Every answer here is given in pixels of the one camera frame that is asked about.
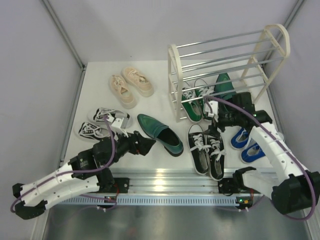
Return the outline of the green loafer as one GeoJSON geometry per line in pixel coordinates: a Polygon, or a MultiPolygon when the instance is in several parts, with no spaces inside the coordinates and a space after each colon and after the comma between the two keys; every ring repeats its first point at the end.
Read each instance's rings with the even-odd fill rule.
{"type": "Polygon", "coordinates": [[[178,135],[166,124],[146,114],[138,114],[137,121],[143,132],[150,138],[160,142],[173,157],[179,157],[184,146],[178,135]]]}
{"type": "MultiPolygon", "coordinates": [[[[215,93],[223,93],[215,95],[216,98],[223,99],[234,104],[233,96],[236,94],[235,89],[233,87],[232,82],[230,82],[230,77],[227,73],[221,73],[218,75],[216,83],[214,86],[215,93]]],[[[219,102],[219,112],[222,114],[227,114],[233,111],[233,108],[229,105],[225,105],[224,103],[219,102]]]]}

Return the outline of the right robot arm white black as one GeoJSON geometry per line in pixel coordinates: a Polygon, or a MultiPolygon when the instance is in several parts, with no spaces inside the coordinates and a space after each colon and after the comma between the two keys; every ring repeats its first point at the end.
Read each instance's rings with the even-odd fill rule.
{"type": "Polygon", "coordinates": [[[227,127],[241,127],[254,140],[272,165],[277,178],[267,177],[248,166],[236,170],[233,186],[245,193],[253,189],[269,198],[275,209],[288,217],[290,213],[310,209],[308,220],[316,210],[320,197],[320,174],[309,171],[294,156],[279,136],[271,117],[256,110],[249,92],[236,93],[232,100],[206,95],[204,110],[213,118],[210,133],[219,134],[227,127]]]}

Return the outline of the green canvas sneaker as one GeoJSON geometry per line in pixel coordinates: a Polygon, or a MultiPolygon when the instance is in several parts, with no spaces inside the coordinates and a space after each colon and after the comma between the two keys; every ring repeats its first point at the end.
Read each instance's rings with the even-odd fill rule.
{"type": "Polygon", "coordinates": [[[201,111],[202,111],[202,117],[204,120],[206,121],[210,121],[212,118],[208,116],[208,114],[205,112],[205,103],[203,100],[204,96],[208,96],[208,95],[212,95],[215,93],[214,87],[213,86],[208,86],[207,82],[205,80],[203,80],[202,78],[198,78],[195,82],[194,82],[194,87],[197,87],[197,89],[195,89],[195,95],[200,98],[198,99],[198,103],[201,107],[201,111]]]}
{"type": "Polygon", "coordinates": [[[183,82],[181,92],[182,107],[188,119],[193,123],[199,123],[202,120],[202,113],[197,100],[195,100],[197,97],[195,91],[187,82],[183,82]]]}

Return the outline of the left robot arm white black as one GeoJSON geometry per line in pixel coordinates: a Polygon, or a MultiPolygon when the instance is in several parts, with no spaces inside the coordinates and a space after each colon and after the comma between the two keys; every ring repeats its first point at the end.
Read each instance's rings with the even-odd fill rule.
{"type": "Polygon", "coordinates": [[[115,186],[110,166],[129,153],[147,155],[156,141],[138,131],[102,138],[49,175],[33,183],[12,186],[10,211],[23,220],[42,215],[53,206],[88,193],[109,193],[115,186]]]}

